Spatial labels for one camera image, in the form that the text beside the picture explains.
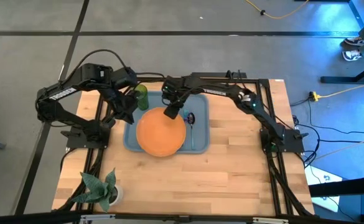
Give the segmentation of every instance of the butcher block tabletop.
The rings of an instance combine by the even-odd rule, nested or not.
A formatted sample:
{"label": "butcher block tabletop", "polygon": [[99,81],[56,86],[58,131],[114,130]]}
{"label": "butcher block tabletop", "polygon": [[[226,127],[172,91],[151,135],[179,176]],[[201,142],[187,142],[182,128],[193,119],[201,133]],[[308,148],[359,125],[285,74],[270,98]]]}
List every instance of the butcher block tabletop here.
{"label": "butcher block tabletop", "polygon": [[[293,126],[284,81],[269,82],[276,115]],[[162,82],[144,84],[149,91],[160,91],[162,86]],[[246,87],[256,89],[252,84]],[[126,123],[116,121],[103,154],[100,179],[104,180],[115,168],[124,198],[119,205],[110,207],[109,213],[275,215],[269,169],[259,139],[261,124],[252,115],[240,111],[229,98],[206,97],[210,145],[203,154],[153,157],[129,151],[123,145]],[[97,91],[83,92],[77,115],[94,119],[98,100]],[[86,154],[86,149],[77,149],[65,158],[53,209],[62,206],[80,184]],[[302,161],[294,154],[283,156],[291,190],[313,213]],[[278,188],[281,210],[285,213],[284,196]],[[94,212],[103,211],[95,204]]]}

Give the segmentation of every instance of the orange bowl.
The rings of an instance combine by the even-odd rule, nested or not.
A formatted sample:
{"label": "orange bowl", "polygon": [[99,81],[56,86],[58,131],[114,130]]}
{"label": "orange bowl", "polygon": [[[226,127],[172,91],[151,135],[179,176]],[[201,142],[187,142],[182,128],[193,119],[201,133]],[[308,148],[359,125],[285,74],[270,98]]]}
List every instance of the orange bowl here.
{"label": "orange bowl", "polygon": [[181,115],[170,119],[164,111],[165,108],[154,108],[145,112],[136,128],[140,147],[157,157],[174,154],[186,138],[186,125]]}

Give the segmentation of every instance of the person's foot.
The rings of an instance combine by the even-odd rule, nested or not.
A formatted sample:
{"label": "person's foot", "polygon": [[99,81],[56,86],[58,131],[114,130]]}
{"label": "person's foot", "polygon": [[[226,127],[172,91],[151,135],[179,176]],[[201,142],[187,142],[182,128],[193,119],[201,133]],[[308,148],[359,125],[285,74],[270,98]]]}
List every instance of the person's foot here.
{"label": "person's foot", "polygon": [[349,50],[342,52],[342,56],[348,62],[352,62],[363,57],[359,50]]}
{"label": "person's foot", "polygon": [[348,45],[352,45],[352,46],[363,46],[364,45],[364,40],[361,37],[352,37],[352,38],[346,38],[345,40],[343,40],[345,43],[347,43]]}

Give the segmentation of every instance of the concrete floor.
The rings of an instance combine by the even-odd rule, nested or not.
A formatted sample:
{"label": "concrete floor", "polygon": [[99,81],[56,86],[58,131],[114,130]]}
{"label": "concrete floor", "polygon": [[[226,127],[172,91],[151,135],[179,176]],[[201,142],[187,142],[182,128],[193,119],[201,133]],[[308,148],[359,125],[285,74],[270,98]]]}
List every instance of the concrete floor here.
{"label": "concrete floor", "polygon": [[[82,0],[0,1],[0,30],[74,30]],[[257,1],[272,15],[283,15],[300,3],[290,0]],[[364,20],[364,0],[354,0]],[[91,1],[82,30],[247,30],[247,31],[358,31],[348,4],[310,2],[283,20],[259,16],[244,1],[232,0],[110,0]],[[12,213],[15,198],[36,142],[36,91],[57,81],[71,37],[0,37],[0,215]],[[181,76],[191,72],[238,70],[249,78],[285,79],[290,102],[309,91],[326,95],[351,87],[319,83],[322,75],[354,76],[364,60],[345,62],[340,55],[343,39],[310,37],[79,37],[70,67],[89,51],[115,50],[135,71]],[[118,68],[106,53],[87,62]],[[75,111],[78,95],[63,105]],[[324,99],[312,105],[313,122],[345,131],[364,131],[364,88]],[[292,109],[308,123],[307,105]],[[26,213],[51,208],[66,139],[59,128],[50,130]],[[316,140],[310,132],[306,150]],[[324,139],[364,139],[319,130]],[[321,144],[319,155],[348,144]],[[353,179],[364,177],[364,146],[347,149],[314,162],[314,166]]]}

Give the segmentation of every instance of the green cup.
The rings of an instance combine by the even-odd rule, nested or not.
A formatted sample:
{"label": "green cup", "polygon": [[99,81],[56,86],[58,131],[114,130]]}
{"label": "green cup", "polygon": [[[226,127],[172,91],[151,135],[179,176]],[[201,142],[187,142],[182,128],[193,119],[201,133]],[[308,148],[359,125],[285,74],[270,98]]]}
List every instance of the green cup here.
{"label": "green cup", "polygon": [[135,88],[140,94],[138,96],[138,108],[140,110],[147,110],[149,108],[149,95],[147,94],[147,88],[144,85],[138,85]]}

